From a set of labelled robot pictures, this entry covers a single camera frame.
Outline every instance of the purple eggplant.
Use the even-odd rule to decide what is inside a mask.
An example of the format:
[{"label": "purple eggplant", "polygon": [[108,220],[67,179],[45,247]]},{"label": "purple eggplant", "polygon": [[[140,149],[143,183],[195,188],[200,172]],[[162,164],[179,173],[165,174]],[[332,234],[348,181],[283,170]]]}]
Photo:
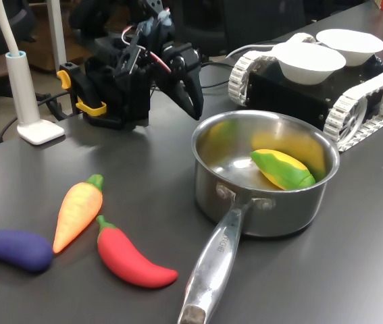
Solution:
[{"label": "purple eggplant", "polygon": [[0,230],[0,261],[29,272],[45,270],[53,260],[49,241],[34,233]]}]

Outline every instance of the orange carrot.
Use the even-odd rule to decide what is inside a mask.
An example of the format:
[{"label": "orange carrot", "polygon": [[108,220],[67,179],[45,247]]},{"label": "orange carrot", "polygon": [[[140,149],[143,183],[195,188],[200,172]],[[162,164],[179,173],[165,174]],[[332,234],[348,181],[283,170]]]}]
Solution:
[{"label": "orange carrot", "polygon": [[68,191],[57,218],[54,253],[61,252],[97,216],[103,204],[102,186],[103,176],[94,174]]}]

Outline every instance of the table surface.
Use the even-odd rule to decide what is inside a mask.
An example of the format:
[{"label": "table surface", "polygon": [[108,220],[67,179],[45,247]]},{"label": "table surface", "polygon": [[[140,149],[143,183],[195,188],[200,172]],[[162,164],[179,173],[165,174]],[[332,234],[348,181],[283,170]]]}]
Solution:
[{"label": "table surface", "polygon": [[[331,27],[383,39],[383,13],[366,3],[304,30]],[[225,80],[228,73],[206,67],[202,80]],[[205,91],[203,118],[233,109],[226,87]],[[53,242],[68,189],[101,173],[106,219],[149,260],[179,272],[161,290],[124,283],[100,261],[92,224],[41,275],[0,263],[0,323],[176,323],[186,282],[214,227],[193,198],[190,136],[197,124],[156,92],[146,128],[116,132],[75,117],[62,122],[66,139],[40,147],[23,140],[0,144],[0,229]],[[342,154],[305,232],[284,240],[243,237],[211,323],[383,323],[382,166],[383,129]]]}]

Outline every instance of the stainless steel saucepan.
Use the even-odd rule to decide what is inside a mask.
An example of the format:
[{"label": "stainless steel saucepan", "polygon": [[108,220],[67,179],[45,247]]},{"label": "stainless steel saucepan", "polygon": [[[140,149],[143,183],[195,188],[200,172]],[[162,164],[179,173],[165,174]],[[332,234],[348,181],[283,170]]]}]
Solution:
[{"label": "stainless steel saucepan", "polygon": [[[267,180],[250,153],[273,149],[308,167],[316,184],[283,191]],[[234,111],[205,120],[193,134],[198,206],[219,222],[188,281],[178,324],[206,324],[226,287],[240,233],[295,233],[315,217],[326,182],[336,173],[335,145],[313,126],[265,111]]]}]

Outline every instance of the red chili pepper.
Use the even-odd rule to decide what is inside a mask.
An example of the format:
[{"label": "red chili pepper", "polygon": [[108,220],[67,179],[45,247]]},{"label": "red chili pepper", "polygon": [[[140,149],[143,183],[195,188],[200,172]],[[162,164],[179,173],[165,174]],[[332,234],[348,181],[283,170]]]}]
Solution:
[{"label": "red chili pepper", "polygon": [[100,225],[98,252],[101,259],[119,278],[145,288],[160,288],[171,284],[178,273],[148,261],[115,225],[97,217]]}]

